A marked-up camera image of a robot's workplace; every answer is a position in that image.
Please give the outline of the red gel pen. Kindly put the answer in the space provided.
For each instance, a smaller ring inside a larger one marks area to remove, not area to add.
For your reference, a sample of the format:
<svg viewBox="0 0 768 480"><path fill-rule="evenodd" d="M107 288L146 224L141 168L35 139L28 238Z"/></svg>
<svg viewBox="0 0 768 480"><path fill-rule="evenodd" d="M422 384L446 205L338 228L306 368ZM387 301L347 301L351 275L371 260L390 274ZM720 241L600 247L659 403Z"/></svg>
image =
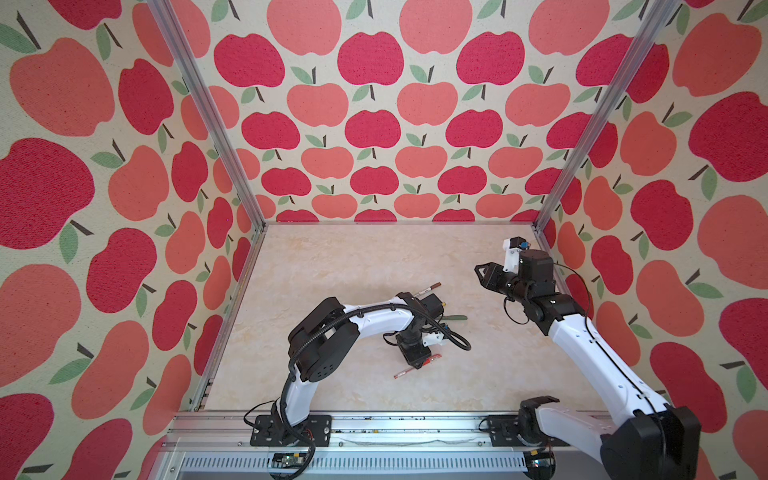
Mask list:
<svg viewBox="0 0 768 480"><path fill-rule="evenodd" d="M437 361L437 360L439 360L441 358L442 358L441 354L434 354L434 355L428 357L426 360L424 360L424 362L420 366L409 366L408 368L406 368L406 369L396 373L393 376L393 378L396 379L396 380L399 379L399 378L402 378L403 376L405 376L405 375L407 375L407 374L409 374L411 372L417 371L417 370L419 370L419 369L421 369L423 367L426 367L427 365L432 364L432 363L434 363L435 361Z"/></svg>

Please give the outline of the white patterned pen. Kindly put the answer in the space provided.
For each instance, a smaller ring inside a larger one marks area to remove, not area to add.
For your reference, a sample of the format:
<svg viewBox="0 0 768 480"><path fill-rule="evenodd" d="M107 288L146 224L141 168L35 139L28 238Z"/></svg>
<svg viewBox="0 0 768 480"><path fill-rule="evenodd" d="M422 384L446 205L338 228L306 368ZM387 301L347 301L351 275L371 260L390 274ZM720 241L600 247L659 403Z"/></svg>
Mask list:
<svg viewBox="0 0 768 480"><path fill-rule="evenodd" d="M429 293L429 292L435 290L436 288L439 288L440 286L441 286L441 282L436 282L436 283L434 283L434 284L432 284L432 285L422 289L421 291L419 291L416 294L416 296L420 296L420 295L424 295L426 293Z"/></svg>

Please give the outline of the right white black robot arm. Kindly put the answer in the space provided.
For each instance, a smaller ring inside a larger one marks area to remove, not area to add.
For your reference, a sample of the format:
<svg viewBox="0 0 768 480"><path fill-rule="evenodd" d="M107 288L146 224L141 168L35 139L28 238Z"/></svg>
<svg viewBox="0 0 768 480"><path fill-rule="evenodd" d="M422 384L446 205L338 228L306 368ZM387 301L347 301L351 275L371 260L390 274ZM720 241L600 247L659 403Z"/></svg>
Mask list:
<svg viewBox="0 0 768 480"><path fill-rule="evenodd" d="M519 303L530 323L558 345L599 394L610 421L599 421L540 396L521 402L521 442L564 441L598 461L611 479L693 479L701 424L649 388L607 344L572 296L560 293L554 262L542 250L510 247L504 264L474 268L481 286Z"/></svg>

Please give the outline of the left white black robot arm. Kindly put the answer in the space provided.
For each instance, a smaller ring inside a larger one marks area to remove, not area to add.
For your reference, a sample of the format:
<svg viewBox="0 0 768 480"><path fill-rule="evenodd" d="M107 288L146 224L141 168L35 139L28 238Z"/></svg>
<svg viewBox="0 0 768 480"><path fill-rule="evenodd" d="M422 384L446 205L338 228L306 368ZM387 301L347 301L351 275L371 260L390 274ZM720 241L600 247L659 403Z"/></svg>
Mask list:
<svg viewBox="0 0 768 480"><path fill-rule="evenodd" d="M443 302L434 294L420 299L402 292L371 305L344 305L324 299L288 336L288 377L276 413L283 425L297 428L309 417L317 384L342 363L353 345L372 336L391 336L412 369L432 357L431 346L450 337L438 321Z"/></svg>

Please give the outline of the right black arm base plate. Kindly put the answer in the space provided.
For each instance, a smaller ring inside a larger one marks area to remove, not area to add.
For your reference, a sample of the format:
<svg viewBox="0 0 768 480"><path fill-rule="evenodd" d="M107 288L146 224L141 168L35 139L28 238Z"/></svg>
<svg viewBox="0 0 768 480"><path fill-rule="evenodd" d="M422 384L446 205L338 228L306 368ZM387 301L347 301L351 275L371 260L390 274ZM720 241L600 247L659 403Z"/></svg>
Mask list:
<svg viewBox="0 0 768 480"><path fill-rule="evenodd" d="M478 424L478 430L486 433L493 447L569 447L566 442L550 437L548 442L542 438L526 440L520 430L517 414L487 415Z"/></svg>

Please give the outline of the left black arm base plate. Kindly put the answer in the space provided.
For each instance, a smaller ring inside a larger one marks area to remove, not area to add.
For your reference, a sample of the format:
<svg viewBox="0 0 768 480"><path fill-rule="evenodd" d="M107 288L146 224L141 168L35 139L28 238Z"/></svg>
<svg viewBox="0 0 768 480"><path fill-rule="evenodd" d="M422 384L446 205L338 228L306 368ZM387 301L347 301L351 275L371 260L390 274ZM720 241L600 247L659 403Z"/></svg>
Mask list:
<svg viewBox="0 0 768 480"><path fill-rule="evenodd" d="M309 415L302 423L294 426L296 431L313 440L316 446L327 447L333 417L331 415ZM250 437L253 447L308 447L309 443L291 434L277 414L256 417Z"/></svg>

